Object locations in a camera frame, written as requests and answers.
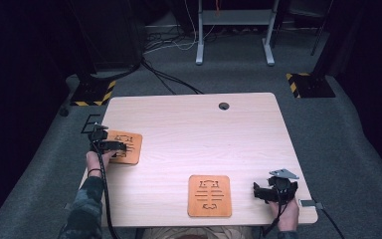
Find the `wooden table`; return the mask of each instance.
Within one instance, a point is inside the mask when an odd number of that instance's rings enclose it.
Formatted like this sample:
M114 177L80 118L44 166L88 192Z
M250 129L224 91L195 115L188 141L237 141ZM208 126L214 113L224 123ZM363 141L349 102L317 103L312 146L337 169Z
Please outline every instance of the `wooden table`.
M296 198L311 199L273 94L113 98L102 124L143 136L137 165L111 163L107 170L113 226L271 224L270 207L254 197L253 182L269 187L269 172L282 168L300 177ZM194 174L229 176L231 217L187 214ZM299 223L316 220L313 207L300 209Z

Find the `yellow and black hazard tape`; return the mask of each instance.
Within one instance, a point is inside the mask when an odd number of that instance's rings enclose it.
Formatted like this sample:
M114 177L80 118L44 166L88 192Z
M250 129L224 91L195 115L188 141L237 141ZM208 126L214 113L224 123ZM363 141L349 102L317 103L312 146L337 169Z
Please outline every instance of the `yellow and black hazard tape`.
M296 87L296 84L293 80L293 76L295 75L299 75L299 76L309 76L308 73L301 73L301 74L286 74L286 78L287 78L287 81L289 82L289 85L290 85L290 90L292 91L293 93L293 96L295 98L300 98L300 94L299 94L299 91L297 90L297 87Z
M103 98L101 101L94 101L94 102L71 102L71 106L78 106L78 107L93 107L93 106L103 106L105 105L111 96L111 93L113 91L114 85L116 81L111 82L108 87L107 91L104 94Z

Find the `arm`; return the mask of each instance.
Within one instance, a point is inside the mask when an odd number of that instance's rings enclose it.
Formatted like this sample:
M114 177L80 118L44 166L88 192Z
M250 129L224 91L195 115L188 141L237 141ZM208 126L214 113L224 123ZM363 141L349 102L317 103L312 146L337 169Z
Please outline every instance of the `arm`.
M104 168L114 151L102 156ZM58 238L101 238L101 195L103 193L103 182L101 180L100 165L95 152L87 153L87 165L89 177L77 193L72 205L67 223L61 229Z
M269 205L271 206L274 217L276 217L279 212L278 204L275 202L269 202ZM283 214L280 217L280 221L278 223L278 227L280 231L278 233L279 239L297 239L298 238L298 235L296 232L298 216L299 216L299 207L296 203L296 200L293 199L287 204L286 210L283 211Z

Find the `hole in table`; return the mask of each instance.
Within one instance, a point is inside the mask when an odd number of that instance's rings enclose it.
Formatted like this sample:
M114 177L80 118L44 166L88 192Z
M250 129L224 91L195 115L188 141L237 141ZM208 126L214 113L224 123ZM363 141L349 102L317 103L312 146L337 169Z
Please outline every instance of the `hole in table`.
M229 108L229 104L227 103L220 103L219 104L219 109L222 110L222 111L225 111Z

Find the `gray carpet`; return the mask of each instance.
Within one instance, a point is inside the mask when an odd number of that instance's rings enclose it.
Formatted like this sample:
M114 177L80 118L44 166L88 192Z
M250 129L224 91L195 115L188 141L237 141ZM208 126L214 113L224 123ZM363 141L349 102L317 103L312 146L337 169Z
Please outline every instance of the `gray carpet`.
M336 93L333 99L295 99L287 82L286 73L313 69L325 38L311 57L312 35L282 32L274 48L274 67L266 64L260 35L219 37L207 43L203 66L195 65L196 45L188 51L172 47L144 56L155 69L205 94L275 94L311 195L325 205L346 238L382 238L382 161L365 138L351 100L332 77L327 80ZM69 77L67 83L73 92L78 79ZM167 84L178 95L193 94L181 85ZM156 95L170 92L143 67L118 80L112 93ZM64 206L74 200L85 170L89 146L82 127L91 114L99 114L94 120L101 121L105 108L69 107L66 118L55 116L0 210L0 238L58 235L68 215ZM339 238L328 219L320 211L318 215L316 223L299 226L300 238ZM117 231L121 238L134 238L133 228ZM276 231L267 238L276 238Z

